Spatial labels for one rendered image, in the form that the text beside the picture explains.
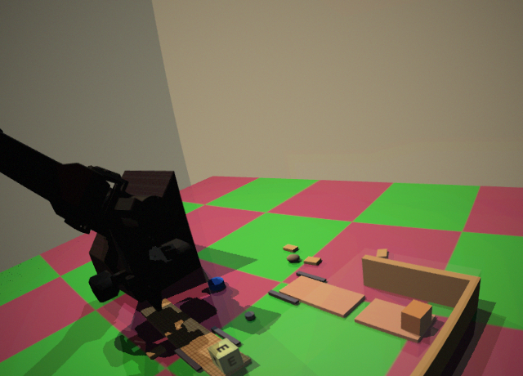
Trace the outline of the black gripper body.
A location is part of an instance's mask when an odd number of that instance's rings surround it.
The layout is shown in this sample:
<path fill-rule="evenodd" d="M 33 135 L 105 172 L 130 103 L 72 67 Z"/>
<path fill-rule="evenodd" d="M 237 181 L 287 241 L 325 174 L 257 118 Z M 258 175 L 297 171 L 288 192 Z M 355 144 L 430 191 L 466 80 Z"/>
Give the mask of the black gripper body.
<path fill-rule="evenodd" d="M 142 248 L 144 244 L 147 244 L 148 237 L 144 235 L 126 234 L 123 236 L 112 236 L 112 239 L 124 270 L 113 275 L 106 270 L 90 277 L 88 283 L 99 302 L 106 302 L 118 296 L 120 290 L 118 285 L 124 282 L 131 289 L 141 285 L 135 269 L 128 265 L 127 252 L 128 249 L 131 252 Z M 180 264 L 184 265 L 188 261 L 195 259 L 196 255 L 191 244 L 180 239 L 174 239 L 161 245 L 161 247 L 169 244 L 175 246 Z"/>

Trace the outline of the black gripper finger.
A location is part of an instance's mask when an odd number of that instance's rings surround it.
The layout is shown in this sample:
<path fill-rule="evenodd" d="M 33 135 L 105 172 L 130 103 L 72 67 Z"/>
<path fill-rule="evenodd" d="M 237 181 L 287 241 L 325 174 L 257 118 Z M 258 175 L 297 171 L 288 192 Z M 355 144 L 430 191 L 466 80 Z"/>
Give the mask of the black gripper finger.
<path fill-rule="evenodd" d="M 156 301 L 160 311 L 162 310 L 162 296 L 161 296 L 161 293 L 162 293 L 162 283 L 163 283 L 163 280 L 148 286 L 148 288 L 149 288 L 149 290 L 150 290 L 154 300 Z"/>
<path fill-rule="evenodd" d="M 123 284 L 124 284 L 127 288 L 129 288 L 129 287 L 125 284 L 125 282 L 124 282 Z M 155 310 L 156 310 L 157 312 L 160 311 L 160 310 L 159 310 L 159 307 L 158 307 L 158 305 L 157 305 L 157 303 L 156 303 L 156 301 L 154 300 L 154 298 L 153 298 L 153 296 L 152 296 L 152 294 L 151 294 L 151 292 L 150 292 L 150 290 L 149 290 L 149 288 L 148 288 L 148 286 L 144 286 L 144 285 L 141 284 L 140 286 L 138 285 L 138 286 L 134 287 L 133 289 L 131 289 L 131 288 L 129 288 L 129 289 L 130 289 L 132 292 L 139 291 L 139 293 L 140 293 L 141 295 L 143 295 L 143 296 L 146 298 L 147 302 L 149 302 L 149 303 L 151 304 L 151 306 L 152 306 L 153 308 L 155 308 Z"/>

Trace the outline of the small tan flat block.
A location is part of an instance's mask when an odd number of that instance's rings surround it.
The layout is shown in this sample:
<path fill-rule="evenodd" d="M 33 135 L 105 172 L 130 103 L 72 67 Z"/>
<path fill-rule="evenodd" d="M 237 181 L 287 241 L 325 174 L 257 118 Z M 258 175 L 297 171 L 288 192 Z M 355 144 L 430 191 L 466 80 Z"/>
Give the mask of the small tan flat block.
<path fill-rule="evenodd" d="M 295 245 L 291 245 L 291 244 L 286 244 L 285 246 L 282 247 L 283 250 L 285 251 L 289 251 L 291 253 L 294 253 L 295 251 L 298 250 L 298 246 L 295 246 Z"/>

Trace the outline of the orange flat block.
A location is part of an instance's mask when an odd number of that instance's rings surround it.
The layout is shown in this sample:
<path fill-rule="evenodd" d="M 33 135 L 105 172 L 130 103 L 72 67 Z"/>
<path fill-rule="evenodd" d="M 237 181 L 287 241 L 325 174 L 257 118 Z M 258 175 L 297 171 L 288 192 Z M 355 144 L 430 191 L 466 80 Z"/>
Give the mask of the orange flat block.
<path fill-rule="evenodd" d="M 306 264 L 317 266 L 321 262 L 321 257 L 307 257 L 304 261 Z"/>

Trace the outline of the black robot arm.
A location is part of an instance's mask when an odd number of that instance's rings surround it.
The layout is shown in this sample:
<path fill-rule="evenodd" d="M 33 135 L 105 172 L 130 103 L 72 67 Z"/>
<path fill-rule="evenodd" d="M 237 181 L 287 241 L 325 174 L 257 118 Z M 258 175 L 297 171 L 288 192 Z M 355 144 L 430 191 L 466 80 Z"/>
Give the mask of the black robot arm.
<path fill-rule="evenodd" d="M 56 215 L 77 231 L 93 230 L 111 244 L 112 236 L 147 236 L 147 244 L 127 252 L 128 265 L 142 285 L 168 280 L 170 270 L 180 265 L 175 246 L 159 247 L 155 239 L 171 226 L 167 201 L 156 195 L 128 194 L 128 181 L 121 175 L 98 166 L 58 163 L 2 129 L 0 172 L 49 200 Z M 114 183 L 113 188 L 107 181 Z"/>

